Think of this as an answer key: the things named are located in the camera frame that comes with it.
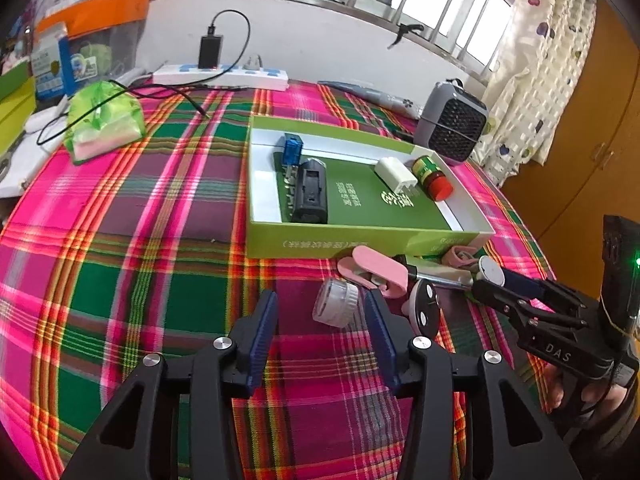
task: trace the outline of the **plaid tablecloth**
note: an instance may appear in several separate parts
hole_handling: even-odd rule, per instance
[[[264,386],[234,404],[246,478],[393,476],[409,403],[382,385],[361,313],[346,330],[311,319],[321,281],[338,276],[335,261],[244,255],[246,138],[251,114],[384,136],[413,125],[299,82],[287,92],[195,96],[208,123],[180,96],[145,99],[147,138],[78,167],[58,151],[14,211],[0,238],[0,422],[34,471],[55,480],[141,354],[195,352],[272,288],[280,325]],[[532,277],[550,272],[481,171],[455,171],[497,232],[486,252]],[[504,317],[446,292],[441,299],[438,342],[472,355],[500,351],[544,404],[542,366],[516,347]],[[463,399],[455,408],[458,473]],[[180,458],[187,476],[186,438]]]

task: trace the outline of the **black and white round object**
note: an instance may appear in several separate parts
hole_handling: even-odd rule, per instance
[[[409,318],[415,335],[429,339],[436,337],[440,327],[440,307],[433,283],[418,280],[402,306],[402,313]]]

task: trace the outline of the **wooden wardrobe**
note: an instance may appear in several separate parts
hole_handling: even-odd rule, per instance
[[[602,217],[640,222],[640,52],[598,0],[591,47],[544,166],[532,162],[503,192],[558,280],[598,297]]]

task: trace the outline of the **plastic storage bin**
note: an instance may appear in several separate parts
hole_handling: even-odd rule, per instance
[[[77,89],[114,79],[133,69],[149,0],[85,0],[36,26],[41,34],[64,22]]]

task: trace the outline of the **portable heater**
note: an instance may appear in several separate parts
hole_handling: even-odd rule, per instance
[[[461,164],[478,142],[487,115],[484,103],[465,92],[459,79],[436,83],[424,105],[414,144],[437,152],[449,164]]]

